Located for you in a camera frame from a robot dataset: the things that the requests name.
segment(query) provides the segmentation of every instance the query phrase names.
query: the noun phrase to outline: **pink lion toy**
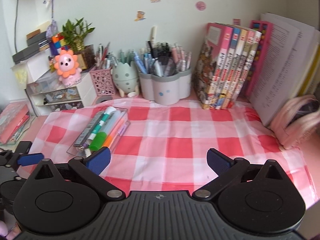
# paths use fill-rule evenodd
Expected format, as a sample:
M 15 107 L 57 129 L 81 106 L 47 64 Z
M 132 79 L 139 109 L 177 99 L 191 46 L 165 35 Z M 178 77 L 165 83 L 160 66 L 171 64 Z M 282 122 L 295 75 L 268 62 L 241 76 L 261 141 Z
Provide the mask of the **pink lion toy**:
M 65 87 L 71 87 L 81 81 L 81 68 L 77 62 L 78 56 L 73 55 L 73 51 L 62 50 L 60 55 L 55 57 L 56 64 L 54 68 L 57 70 L 57 74 L 60 76 L 59 80 Z

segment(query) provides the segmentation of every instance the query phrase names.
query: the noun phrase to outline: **grey flower-shaped pen holder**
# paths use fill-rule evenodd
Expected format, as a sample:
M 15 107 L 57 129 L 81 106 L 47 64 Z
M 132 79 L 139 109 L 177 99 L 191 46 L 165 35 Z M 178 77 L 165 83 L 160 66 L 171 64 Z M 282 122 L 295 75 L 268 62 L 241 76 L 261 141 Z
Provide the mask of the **grey flower-shaped pen holder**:
M 191 92 L 191 73 L 188 69 L 170 77 L 158 77 L 139 72 L 142 95 L 161 105 L 172 105 L 187 98 Z

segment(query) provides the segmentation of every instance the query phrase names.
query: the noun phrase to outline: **pink gingham tablecloth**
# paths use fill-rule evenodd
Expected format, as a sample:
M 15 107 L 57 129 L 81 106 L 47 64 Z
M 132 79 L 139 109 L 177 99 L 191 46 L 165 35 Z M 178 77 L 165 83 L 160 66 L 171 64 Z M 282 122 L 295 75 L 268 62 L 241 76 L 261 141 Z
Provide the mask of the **pink gingham tablecloth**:
M 302 195 L 306 206 L 316 200 L 315 187 L 302 152 L 279 148 L 249 103 L 237 102 L 228 110 L 203 110 L 196 100 L 162 106 L 142 98 L 107 101 L 78 110 L 54 112 L 40 129 L 30 150 L 54 163 L 73 156 L 66 153 L 101 107 L 128 109 L 131 125 L 112 152 L 105 180 L 131 190 L 189 190 L 190 193 L 217 177 L 208 167 L 206 154 L 216 148 L 230 158 L 250 163 L 277 160 Z M 20 169 L 28 176 L 30 168 Z

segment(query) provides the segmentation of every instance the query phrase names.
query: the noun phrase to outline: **green marker cap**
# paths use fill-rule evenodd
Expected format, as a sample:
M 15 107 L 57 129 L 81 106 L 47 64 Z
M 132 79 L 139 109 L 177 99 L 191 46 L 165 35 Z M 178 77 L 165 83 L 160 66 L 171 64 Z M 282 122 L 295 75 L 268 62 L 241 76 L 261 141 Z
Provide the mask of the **green marker cap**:
M 92 143 L 89 145 L 89 149 L 91 151 L 98 151 L 107 138 L 107 134 L 105 132 L 97 133 L 97 136 L 93 139 Z

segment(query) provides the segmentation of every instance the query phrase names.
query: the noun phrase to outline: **rubik's cube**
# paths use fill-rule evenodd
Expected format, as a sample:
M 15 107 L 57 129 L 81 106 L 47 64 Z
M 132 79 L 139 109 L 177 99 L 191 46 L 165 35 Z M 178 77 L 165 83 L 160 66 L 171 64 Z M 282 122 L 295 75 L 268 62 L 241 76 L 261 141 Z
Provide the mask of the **rubik's cube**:
M 55 46 L 55 48 L 57 49 L 57 51 L 60 53 L 61 50 L 69 50 L 70 46 L 67 45 L 64 37 L 62 36 L 61 33 L 58 33 L 57 35 L 52 37 L 52 42 Z

